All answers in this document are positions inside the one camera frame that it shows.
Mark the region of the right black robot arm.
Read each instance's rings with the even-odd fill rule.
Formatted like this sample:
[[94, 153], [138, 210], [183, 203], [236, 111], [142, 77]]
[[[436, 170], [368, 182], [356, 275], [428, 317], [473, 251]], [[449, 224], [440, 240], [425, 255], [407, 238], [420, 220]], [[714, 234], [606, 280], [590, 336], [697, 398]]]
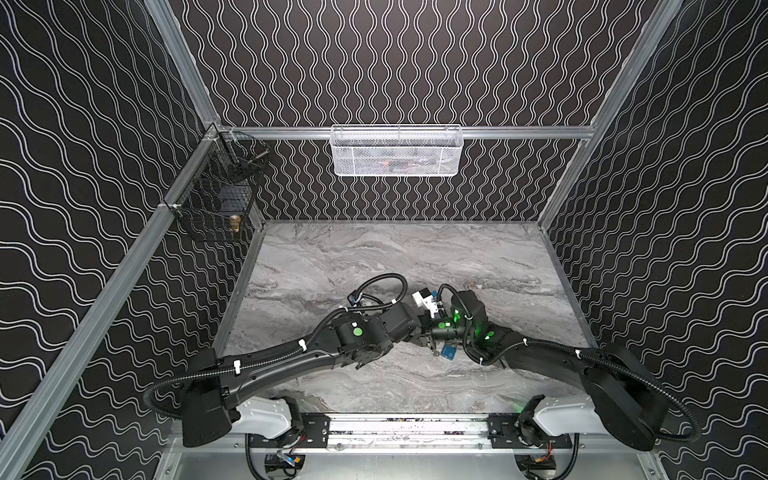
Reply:
[[428, 345], [459, 346], [478, 365], [532, 372], [583, 392], [583, 401], [531, 399], [518, 417], [529, 444], [543, 436], [603, 434], [650, 451], [659, 441], [692, 443], [702, 436], [690, 408], [623, 347], [583, 348], [525, 335], [490, 321], [473, 291], [448, 284], [412, 298], [425, 311], [421, 335]]

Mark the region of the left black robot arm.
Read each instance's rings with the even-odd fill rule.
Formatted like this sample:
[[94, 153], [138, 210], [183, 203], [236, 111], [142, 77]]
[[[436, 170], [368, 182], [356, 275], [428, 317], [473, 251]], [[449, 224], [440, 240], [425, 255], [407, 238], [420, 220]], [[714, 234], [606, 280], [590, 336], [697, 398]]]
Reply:
[[266, 439], [296, 436], [303, 428], [295, 402], [259, 393], [310, 373], [361, 368], [415, 337], [420, 320], [405, 304], [408, 282], [384, 273], [363, 282], [348, 305], [326, 315], [307, 335], [251, 353], [218, 357], [200, 352], [189, 370], [160, 380], [142, 394], [153, 412], [182, 424], [186, 447], [212, 443], [235, 428]]

